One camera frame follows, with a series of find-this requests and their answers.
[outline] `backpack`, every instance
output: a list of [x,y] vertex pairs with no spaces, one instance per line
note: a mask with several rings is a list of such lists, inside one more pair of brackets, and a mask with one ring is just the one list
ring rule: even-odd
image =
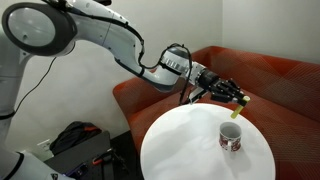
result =
[[50,150],[53,155],[57,155],[101,132],[101,129],[92,123],[80,121],[72,122],[50,144]]

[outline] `robotic arm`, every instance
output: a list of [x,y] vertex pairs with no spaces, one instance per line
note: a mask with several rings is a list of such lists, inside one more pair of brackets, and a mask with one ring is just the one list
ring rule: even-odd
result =
[[[179,77],[196,88],[186,103],[204,94],[220,102],[245,106],[248,99],[232,80],[223,80],[191,60],[183,47],[163,51],[154,71],[142,65],[144,41],[118,13],[92,0],[44,0],[44,4],[18,3],[6,9],[0,28],[0,179],[68,179],[31,155],[7,150],[4,145],[14,116],[14,105],[27,61],[34,55],[65,56],[78,40],[108,49],[116,62],[161,92],[171,91]],[[136,37],[142,50],[136,58]]]

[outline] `red couch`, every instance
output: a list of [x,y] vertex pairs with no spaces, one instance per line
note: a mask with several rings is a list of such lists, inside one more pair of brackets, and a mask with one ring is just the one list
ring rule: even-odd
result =
[[[194,52],[192,58],[222,78],[233,78],[250,96],[241,115],[268,141],[277,179],[320,179],[320,65],[216,46]],[[138,152],[151,124],[177,107],[183,83],[180,79],[170,93],[139,78],[114,88]],[[213,102],[209,94],[198,102],[236,107]]]

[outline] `round white table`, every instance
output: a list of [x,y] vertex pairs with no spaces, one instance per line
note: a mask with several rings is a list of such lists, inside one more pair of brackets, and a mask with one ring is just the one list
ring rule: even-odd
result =
[[[193,104],[159,117],[141,147],[145,180],[274,180],[271,149],[260,131],[243,116],[217,105]],[[219,144],[222,122],[242,129],[241,148],[228,152]]]

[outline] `mug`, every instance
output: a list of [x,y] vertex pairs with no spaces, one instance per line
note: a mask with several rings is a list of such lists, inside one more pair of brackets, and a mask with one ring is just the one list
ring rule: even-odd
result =
[[237,151],[241,147],[241,128],[233,122],[224,122],[220,125],[220,146],[227,151]]

